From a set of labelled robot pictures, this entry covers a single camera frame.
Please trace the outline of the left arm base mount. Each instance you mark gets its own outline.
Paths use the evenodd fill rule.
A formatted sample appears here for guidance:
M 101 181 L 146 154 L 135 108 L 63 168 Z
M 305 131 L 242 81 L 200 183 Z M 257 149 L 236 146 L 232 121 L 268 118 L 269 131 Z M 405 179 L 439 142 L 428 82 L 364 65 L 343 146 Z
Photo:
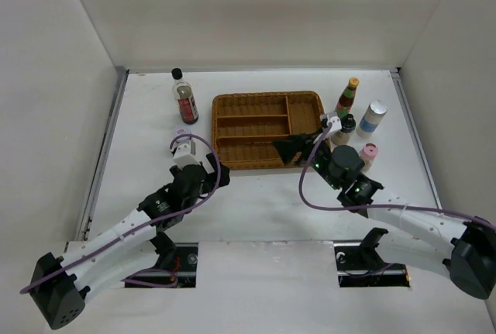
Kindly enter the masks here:
M 195 288 L 198 267 L 198 243 L 174 243 L 162 234 L 152 242 L 156 263 L 127 277 L 126 288 Z

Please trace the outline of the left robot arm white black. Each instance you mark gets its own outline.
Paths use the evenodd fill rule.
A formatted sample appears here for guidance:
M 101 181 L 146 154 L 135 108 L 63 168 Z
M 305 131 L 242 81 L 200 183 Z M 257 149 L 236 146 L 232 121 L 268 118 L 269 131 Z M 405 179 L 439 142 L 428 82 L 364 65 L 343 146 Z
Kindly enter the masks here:
M 130 279 L 142 269 L 163 271 L 174 262 L 176 246 L 166 230 L 230 182 L 230 170 L 214 153 L 203 163 L 170 169 L 172 182 L 145 197 L 123 220 L 63 256 L 41 256 L 24 293 L 46 323 L 58 330 L 74 321 L 85 305 L 111 283 Z

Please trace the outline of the dark soy sauce bottle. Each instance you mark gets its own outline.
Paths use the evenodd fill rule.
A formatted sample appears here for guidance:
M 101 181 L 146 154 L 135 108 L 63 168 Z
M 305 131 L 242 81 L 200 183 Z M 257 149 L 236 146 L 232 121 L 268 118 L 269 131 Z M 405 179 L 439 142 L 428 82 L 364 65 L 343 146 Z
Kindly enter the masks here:
M 193 125 L 198 121 L 199 114 L 192 87 L 184 80 L 180 68 L 174 68 L 171 71 L 171 76 L 174 79 L 174 99 L 177 102 L 181 119 L 183 123 Z

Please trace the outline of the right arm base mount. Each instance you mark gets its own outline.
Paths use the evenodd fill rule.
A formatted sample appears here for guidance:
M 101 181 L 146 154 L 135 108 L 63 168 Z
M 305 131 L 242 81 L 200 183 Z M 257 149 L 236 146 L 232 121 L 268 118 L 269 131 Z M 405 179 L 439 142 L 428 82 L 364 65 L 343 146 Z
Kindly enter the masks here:
M 406 266 L 385 263 L 376 248 L 388 234 L 373 228 L 362 240 L 334 243 L 338 284 L 341 288 L 409 288 Z

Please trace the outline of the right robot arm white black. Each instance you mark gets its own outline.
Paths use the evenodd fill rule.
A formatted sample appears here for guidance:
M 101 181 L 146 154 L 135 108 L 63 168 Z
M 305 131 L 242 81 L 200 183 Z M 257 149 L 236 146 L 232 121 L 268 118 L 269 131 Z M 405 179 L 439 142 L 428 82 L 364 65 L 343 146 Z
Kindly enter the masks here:
M 288 136 L 273 145 L 284 164 L 296 160 L 312 167 L 337 190 L 342 209 L 405 232 L 398 237 L 386 229 L 369 231 L 359 251 L 365 267 L 411 265 L 451 280 L 473 298 L 489 299 L 495 287 L 495 227 L 487 220 L 410 205 L 362 173 L 365 163 L 354 148 L 330 149 L 319 133 Z

